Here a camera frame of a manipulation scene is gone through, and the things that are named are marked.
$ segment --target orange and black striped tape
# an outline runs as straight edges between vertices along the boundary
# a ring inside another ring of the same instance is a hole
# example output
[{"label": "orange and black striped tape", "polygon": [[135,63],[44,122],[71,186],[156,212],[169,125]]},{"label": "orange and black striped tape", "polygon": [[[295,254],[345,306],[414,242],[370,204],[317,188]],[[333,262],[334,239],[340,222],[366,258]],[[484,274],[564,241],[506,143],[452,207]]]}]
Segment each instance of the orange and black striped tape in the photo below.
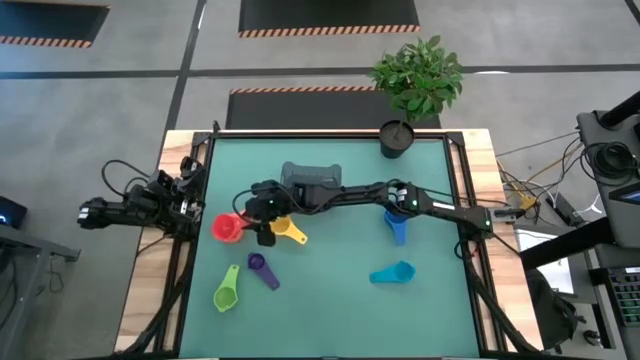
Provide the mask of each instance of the orange and black striped tape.
[{"label": "orange and black striped tape", "polygon": [[232,89],[231,94],[276,93],[276,92],[322,92],[322,91],[375,91],[375,86],[307,86],[290,88]]},{"label": "orange and black striped tape", "polygon": [[32,46],[50,46],[50,47],[67,47],[67,48],[88,48],[93,43],[83,40],[69,39],[45,39],[21,36],[1,36],[0,44],[5,45],[32,45]]},{"label": "orange and black striped tape", "polygon": [[240,31],[241,38],[278,36],[349,35],[418,32],[420,25],[331,26],[299,29],[262,29]]}]

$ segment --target plant leaves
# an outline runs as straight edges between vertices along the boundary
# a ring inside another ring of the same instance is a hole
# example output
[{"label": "plant leaves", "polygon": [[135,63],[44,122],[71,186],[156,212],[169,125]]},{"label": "plant leaves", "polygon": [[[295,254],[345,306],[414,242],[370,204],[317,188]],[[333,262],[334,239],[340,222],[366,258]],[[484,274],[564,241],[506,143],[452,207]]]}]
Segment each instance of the plant leaves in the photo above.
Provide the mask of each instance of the plant leaves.
[{"label": "plant leaves", "polygon": [[404,104],[404,101],[402,100],[400,95],[396,95],[393,98],[391,98],[391,107],[393,107],[394,109],[402,110],[403,104]]},{"label": "plant leaves", "polygon": [[427,46],[432,48],[438,45],[439,43],[440,43],[440,35],[435,35],[431,39],[429,39],[429,42],[427,42]]},{"label": "plant leaves", "polygon": [[436,114],[440,114],[442,112],[442,109],[443,109],[442,102],[436,101],[433,104],[433,108],[436,110]]},{"label": "plant leaves", "polygon": [[423,99],[412,99],[409,101],[409,104],[407,104],[407,110],[416,111],[416,109],[422,104],[422,101]]},{"label": "plant leaves", "polygon": [[451,92],[447,89],[438,89],[436,90],[436,96],[440,99],[446,99],[451,96]]},{"label": "plant leaves", "polygon": [[451,54],[447,55],[447,57],[444,59],[444,61],[445,61],[447,64],[450,64],[450,63],[456,62],[456,61],[458,61],[458,54],[456,54],[456,53],[451,53]]},{"label": "plant leaves", "polygon": [[433,108],[431,101],[425,100],[425,102],[422,103],[422,114],[427,114],[431,108]]},{"label": "plant leaves", "polygon": [[417,74],[414,79],[416,79],[416,86],[419,89],[425,89],[427,87],[427,82],[424,81],[424,79],[422,78],[422,76],[420,76],[419,74]]},{"label": "plant leaves", "polygon": [[412,100],[418,97],[417,90],[405,90],[400,94],[402,100]]}]

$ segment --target yellow measuring cup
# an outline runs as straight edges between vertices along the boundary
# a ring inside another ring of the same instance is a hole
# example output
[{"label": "yellow measuring cup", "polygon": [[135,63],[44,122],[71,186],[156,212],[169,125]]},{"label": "yellow measuring cup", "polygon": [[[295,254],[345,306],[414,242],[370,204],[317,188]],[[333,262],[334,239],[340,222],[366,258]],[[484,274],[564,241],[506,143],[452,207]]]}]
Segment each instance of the yellow measuring cup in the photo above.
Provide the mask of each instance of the yellow measuring cup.
[{"label": "yellow measuring cup", "polygon": [[293,220],[289,215],[278,218],[269,223],[269,225],[271,226],[271,231],[276,235],[289,237],[300,245],[307,243],[307,235],[293,224]]}]

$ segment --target green measuring cup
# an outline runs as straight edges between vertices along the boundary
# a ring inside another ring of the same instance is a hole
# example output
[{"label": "green measuring cup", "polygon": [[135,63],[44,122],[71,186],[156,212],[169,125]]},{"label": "green measuring cup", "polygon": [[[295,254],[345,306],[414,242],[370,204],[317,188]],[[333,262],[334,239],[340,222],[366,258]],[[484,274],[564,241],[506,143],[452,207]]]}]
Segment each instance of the green measuring cup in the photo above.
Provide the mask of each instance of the green measuring cup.
[{"label": "green measuring cup", "polygon": [[213,304],[220,312],[225,312],[231,309],[238,302],[236,280],[238,279],[239,271],[240,266],[229,266],[227,275],[224,276],[224,280],[222,280],[222,283],[218,286],[218,290],[213,294]]}]

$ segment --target gray floor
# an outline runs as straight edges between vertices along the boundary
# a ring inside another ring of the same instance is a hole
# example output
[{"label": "gray floor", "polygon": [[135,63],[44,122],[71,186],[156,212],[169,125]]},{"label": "gray floor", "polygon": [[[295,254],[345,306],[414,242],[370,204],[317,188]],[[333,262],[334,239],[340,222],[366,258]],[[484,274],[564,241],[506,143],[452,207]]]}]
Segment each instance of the gray floor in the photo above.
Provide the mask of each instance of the gray floor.
[{"label": "gray floor", "polygon": [[[372,66],[417,36],[241,39],[240,1],[207,5],[194,69]],[[442,35],[467,66],[640,62],[638,24],[621,0],[419,0],[416,7],[419,36]]]},{"label": "gray floor", "polygon": [[[0,72],[180,68],[196,0],[109,3],[111,13],[92,48],[0,45]],[[208,2],[192,69],[365,67],[417,36],[240,39],[239,4]],[[416,0],[416,5],[418,35],[441,34],[464,65],[640,63],[640,27],[623,0]],[[465,77],[464,93],[442,114],[442,125],[489,128],[497,153],[570,132],[578,113],[608,109],[640,87],[640,72]],[[106,355],[113,349],[139,230],[83,231],[75,224],[77,209],[93,196],[113,199],[99,175],[105,161],[121,158],[143,170],[155,166],[175,84],[174,78],[0,80],[0,195],[29,207],[26,231],[83,250],[74,266],[56,263],[64,269],[65,290],[40,297],[28,326],[25,359]],[[233,88],[366,84],[364,76],[192,78],[176,128],[223,124]],[[525,178],[561,157],[571,140],[500,160]],[[553,182],[558,172],[535,180]],[[118,188],[130,177],[125,169],[109,169]],[[560,191],[576,209],[591,205],[597,193],[578,167]],[[546,208],[543,216],[559,223]]]},{"label": "gray floor", "polygon": [[[100,178],[107,160],[154,168],[174,84],[0,80],[1,193],[29,208],[26,231],[82,249],[72,266],[56,262],[66,270],[65,289],[39,298],[25,358],[88,357],[113,348],[140,229],[82,230],[75,219],[92,197],[116,200]],[[108,171],[118,189],[131,176],[118,166]]]},{"label": "gray floor", "polygon": [[[72,0],[65,3],[102,5],[105,1]],[[196,0],[110,0],[106,3],[111,10],[90,48],[0,46],[0,71],[180,68]]]}]

